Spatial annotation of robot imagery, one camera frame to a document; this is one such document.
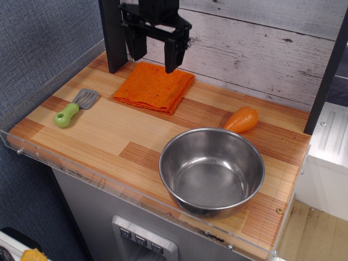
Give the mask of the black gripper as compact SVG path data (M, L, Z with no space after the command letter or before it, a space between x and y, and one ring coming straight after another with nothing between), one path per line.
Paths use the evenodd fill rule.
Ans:
M179 1L138 1L121 3L122 28L128 51L137 61L147 54L146 37L165 42L165 72L182 65L190 47L192 25L180 17Z

